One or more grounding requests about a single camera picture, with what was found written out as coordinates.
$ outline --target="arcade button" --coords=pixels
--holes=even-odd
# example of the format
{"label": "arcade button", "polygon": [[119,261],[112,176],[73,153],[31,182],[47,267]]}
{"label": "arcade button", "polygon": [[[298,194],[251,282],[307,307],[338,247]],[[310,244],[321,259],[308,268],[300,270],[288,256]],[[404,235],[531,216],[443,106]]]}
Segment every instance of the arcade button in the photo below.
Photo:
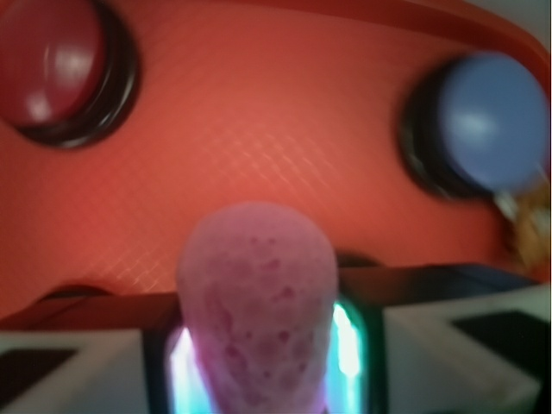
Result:
{"label": "arcade button", "polygon": [[549,162],[549,102],[513,58],[477,53],[439,67],[411,94],[399,144],[426,190],[448,198],[519,193]]}
{"label": "arcade button", "polygon": [[0,117],[33,141],[106,137],[129,114],[138,75],[134,42],[103,2],[15,0],[0,15]]}

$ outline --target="white panel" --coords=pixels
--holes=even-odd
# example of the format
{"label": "white panel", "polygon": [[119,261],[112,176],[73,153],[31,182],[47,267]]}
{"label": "white panel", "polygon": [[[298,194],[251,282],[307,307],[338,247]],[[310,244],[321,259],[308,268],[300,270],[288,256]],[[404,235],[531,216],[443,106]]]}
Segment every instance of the white panel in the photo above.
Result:
{"label": "white panel", "polygon": [[390,413],[528,412],[538,381],[451,325],[457,318],[524,311],[550,320],[549,285],[483,298],[387,308]]}
{"label": "white panel", "polygon": [[0,334],[0,353],[14,348],[75,348],[78,353],[2,412],[147,413],[139,330]]}

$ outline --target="red button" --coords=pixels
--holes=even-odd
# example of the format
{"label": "red button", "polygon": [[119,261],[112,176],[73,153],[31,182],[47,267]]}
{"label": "red button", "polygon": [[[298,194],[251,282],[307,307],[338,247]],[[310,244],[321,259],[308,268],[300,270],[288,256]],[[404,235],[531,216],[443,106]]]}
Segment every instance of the red button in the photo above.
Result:
{"label": "red button", "polygon": [[0,16],[0,117],[48,125],[80,110],[105,64],[102,26],[87,0],[15,0]]}

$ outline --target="glowing led light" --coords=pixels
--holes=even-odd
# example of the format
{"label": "glowing led light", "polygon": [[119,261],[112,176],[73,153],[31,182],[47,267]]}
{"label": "glowing led light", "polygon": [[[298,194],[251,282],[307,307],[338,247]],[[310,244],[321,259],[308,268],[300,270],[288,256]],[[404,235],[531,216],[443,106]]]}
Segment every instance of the glowing led light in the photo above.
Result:
{"label": "glowing led light", "polygon": [[[361,337],[340,304],[334,307],[327,372],[324,379],[329,413],[362,412]],[[171,357],[172,412],[211,414],[217,412],[204,386],[191,342],[183,329]]]}
{"label": "glowing led light", "polygon": [[334,307],[334,322],[337,325],[339,369],[348,377],[355,377],[361,373],[359,334],[339,304]]}

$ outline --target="orange panel surface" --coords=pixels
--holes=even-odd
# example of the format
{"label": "orange panel surface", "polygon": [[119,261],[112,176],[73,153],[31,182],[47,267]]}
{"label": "orange panel surface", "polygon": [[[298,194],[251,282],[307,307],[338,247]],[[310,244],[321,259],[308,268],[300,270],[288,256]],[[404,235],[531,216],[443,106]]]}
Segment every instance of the orange panel surface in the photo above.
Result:
{"label": "orange panel surface", "polygon": [[[359,9],[359,19],[339,1],[320,2],[320,13],[317,2],[109,3],[142,58],[140,94],[120,129],[67,151],[0,123],[0,316],[61,284],[173,290],[197,220],[244,200],[288,204],[336,248],[392,266],[505,264],[499,213],[427,195],[405,174],[396,147],[397,113],[419,77],[489,47],[489,38],[478,45],[406,24],[402,5],[422,13],[432,2],[378,1]],[[337,4],[342,16],[332,15]],[[474,12],[450,4],[456,14]],[[373,21],[365,18],[370,7]],[[518,33],[527,65],[549,72],[532,38],[477,16],[496,27],[491,39]],[[424,24],[447,30],[431,19]],[[510,45],[513,54],[522,50]]]}

